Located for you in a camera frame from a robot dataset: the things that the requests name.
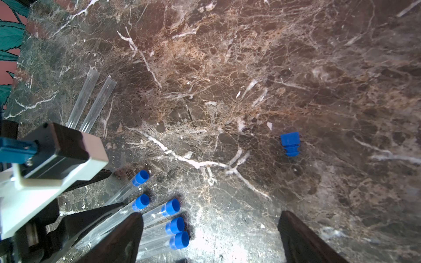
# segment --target green leaf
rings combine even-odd
[[[0,27],[0,51],[18,48],[22,44],[24,30],[18,27]]]
[[[15,23],[15,22],[10,22],[10,21],[0,21],[0,27],[17,27],[20,29],[25,29],[25,25],[24,24],[20,24],[20,23]]]
[[[6,51],[0,51],[0,61],[18,61],[19,56]]]
[[[16,0],[2,0],[5,2],[13,11],[16,11],[19,15],[28,17],[29,7],[24,6]]]
[[[6,103],[12,90],[12,85],[0,85],[0,105]]]

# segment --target brown marble surface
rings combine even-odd
[[[179,197],[192,236],[154,262],[284,262],[282,210],[349,262],[420,262],[412,3],[39,0],[5,117],[21,135],[65,124],[90,67],[95,94],[115,79],[91,133],[116,176],[59,202],[63,215],[101,206],[146,165],[141,192]],[[301,153],[288,158],[279,135],[294,131]]]

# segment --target blue cap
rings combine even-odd
[[[299,146],[290,146],[290,147],[284,147],[284,149],[287,151],[287,155],[289,157],[297,156],[300,152],[298,151]]]
[[[137,175],[134,176],[134,178],[132,180],[132,184],[134,186],[138,187],[139,185],[146,182],[148,179],[149,179],[148,171],[142,170],[142,171],[138,172]]]
[[[139,196],[136,198],[136,200],[133,202],[132,208],[134,211],[139,211],[141,209],[144,209],[149,205],[149,197],[145,194]]]
[[[175,198],[171,201],[168,201],[161,208],[161,213],[165,217],[170,216],[170,215],[175,215],[179,211],[180,211],[180,202]]]
[[[282,134],[281,142],[283,146],[297,146],[301,143],[300,134],[298,132]]]
[[[189,241],[189,234],[183,231],[170,238],[170,248],[173,250],[185,248],[189,245]]]
[[[174,235],[183,232],[184,230],[184,219],[177,217],[171,220],[171,222],[165,225],[165,232],[168,235]]]

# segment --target clear plastic tube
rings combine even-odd
[[[88,102],[89,97],[95,87],[96,81],[99,78],[98,71],[90,69],[88,76],[86,77],[85,83],[83,84],[82,90],[79,93],[79,96],[76,100],[75,106],[73,107],[72,113],[70,114],[69,120],[67,121],[66,126],[74,129],[76,128],[77,123],[79,122],[80,116],[82,115],[83,110],[85,109],[86,103]]]
[[[184,219],[182,217],[177,217],[173,220],[143,230],[142,239],[140,240],[139,245],[146,244],[163,237],[172,236],[183,231]]]
[[[89,233],[86,234],[76,245],[77,249],[80,249],[87,244],[91,243],[95,239],[100,239],[103,235],[107,234],[108,231],[116,227],[118,224],[123,222],[131,213],[138,212],[141,209],[149,205],[149,197],[145,194],[131,201],[128,205],[120,209],[117,213],[113,214],[104,222],[97,225]]]
[[[149,258],[172,250],[183,249],[189,245],[189,234],[185,231],[173,236],[167,236],[159,240],[139,245],[136,260]]]
[[[170,215],[180,212],[180,202],[177,199],[166,202],[142,215],[143,228],[155,224]]]
[[[89,133],[91,131],[92,126],[101,113],[102,108],[104,108],[105,103],[107,102],[111,92],[114,90],[116,85],[117,82],[112,78],[108,77],[106,79],[79,131],[84,133]]]
[[[144,184],[149,179],[149,173],[146,170],[138,172],[133,179],[123,186],[113,197],[111,197],[105,205],[112,205],[123,202],[127,197],[138,190],[141,184]]]

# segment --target leaf pattern wallpaper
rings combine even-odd
[[[12,89],[29,8],[15,0],[0,0],[0,104],[5,109]]]

